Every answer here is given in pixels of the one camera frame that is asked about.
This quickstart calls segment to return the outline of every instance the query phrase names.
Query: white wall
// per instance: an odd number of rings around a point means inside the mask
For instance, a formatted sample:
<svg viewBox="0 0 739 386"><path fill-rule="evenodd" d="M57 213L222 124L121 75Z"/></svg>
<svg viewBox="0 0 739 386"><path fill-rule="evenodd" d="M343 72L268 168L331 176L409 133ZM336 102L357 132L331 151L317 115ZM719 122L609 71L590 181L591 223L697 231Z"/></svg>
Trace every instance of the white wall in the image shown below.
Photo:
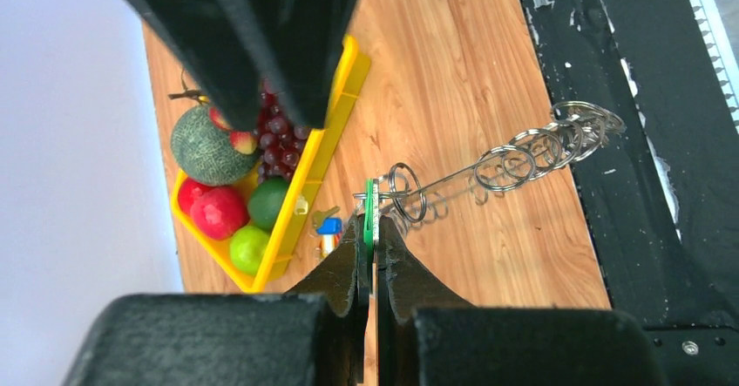
<svg viewBox="0 0 739 386"><path fill-rule="evenodd" d="M0 384L59 384L95 316L181 291L141 23L0 0Z"/></svg>

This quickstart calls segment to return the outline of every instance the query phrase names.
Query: blue cap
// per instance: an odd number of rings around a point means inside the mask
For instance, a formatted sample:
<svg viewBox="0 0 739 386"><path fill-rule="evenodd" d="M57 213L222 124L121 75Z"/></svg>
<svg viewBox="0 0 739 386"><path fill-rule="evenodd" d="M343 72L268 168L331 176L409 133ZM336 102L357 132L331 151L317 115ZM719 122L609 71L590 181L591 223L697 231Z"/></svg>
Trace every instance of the blue cap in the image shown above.
<svg viewBox="0 0 739 386"><path fill-rule="evenodd" d="M336 235L342 232L342 220L339 218L327 218L323 225L315 230L319 235Z"/></svg>

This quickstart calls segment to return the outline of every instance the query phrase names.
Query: red apple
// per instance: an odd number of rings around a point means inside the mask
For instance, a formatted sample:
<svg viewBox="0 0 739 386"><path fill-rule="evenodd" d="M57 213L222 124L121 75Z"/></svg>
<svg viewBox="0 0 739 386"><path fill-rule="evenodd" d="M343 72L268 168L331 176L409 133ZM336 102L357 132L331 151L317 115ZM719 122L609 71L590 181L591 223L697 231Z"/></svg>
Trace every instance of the red apple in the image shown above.
<svg viewBox="0 0 739 386"><path fill-rule="evenodd" d="M234 147L236 152L245 153L249 155L256 151L257 140L251 132L231 132L228 135L231 140L231 146Z"/></svg>
<svg viewBox="0 0 739 386"><path fill-rule="evenodd" d="M208 117L213 122L215 127L221 129L222 131L230 131L231 126L228 125L228 122L223 118L223 115L220 114L218 109L216 109L214 106L210 106L208 109Z"/></svg>
<svg viewBox="0 0 739 386"><path fill-rule="evenodd" d="M200 196L190 208L190 217L214 240L225 240L249 221L244 199L231 186L216 187Z"/></svg>
<svg viewBox="0 0 739 386"><path fill-rule="evenodd" d="M206 186L205 184L187 177L185 181L182 181L180 190L177 192L177 204L180 205L180 210L184 213L190 213L190 208L193 207L193 203L199 199L200 196L214 188L215 187Z"/></svg>

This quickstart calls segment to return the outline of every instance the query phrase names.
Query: red grapes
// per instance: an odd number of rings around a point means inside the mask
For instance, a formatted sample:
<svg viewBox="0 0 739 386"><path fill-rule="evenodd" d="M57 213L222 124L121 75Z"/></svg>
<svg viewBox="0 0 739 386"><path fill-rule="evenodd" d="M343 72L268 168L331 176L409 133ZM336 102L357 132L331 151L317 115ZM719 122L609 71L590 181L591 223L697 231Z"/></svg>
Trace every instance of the red grapes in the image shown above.
<svg viewBox="0 0 739 386"><path fill-rule="evenodd" d="M262 149L262 164L259 166L257 182L265 179L293 179L305 143L310 136L310 128L292 126L282 111L280 101L267 85L261 87L261 111L257 118L254 135L259 138Z"/></svg>

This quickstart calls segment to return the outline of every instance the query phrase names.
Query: screw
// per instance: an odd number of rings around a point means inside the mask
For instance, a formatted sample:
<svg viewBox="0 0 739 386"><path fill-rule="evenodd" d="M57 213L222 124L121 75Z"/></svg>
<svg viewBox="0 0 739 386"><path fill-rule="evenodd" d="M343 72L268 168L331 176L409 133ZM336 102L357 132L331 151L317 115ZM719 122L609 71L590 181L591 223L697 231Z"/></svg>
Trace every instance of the screw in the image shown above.
<svg viewBox="0 0 739 386"><path fill-rule="evenodd" d="M698 344L692 341L685 341L682 344L682 350L685 351L685 354L687 354L688 356L697 356Z"/></svg>

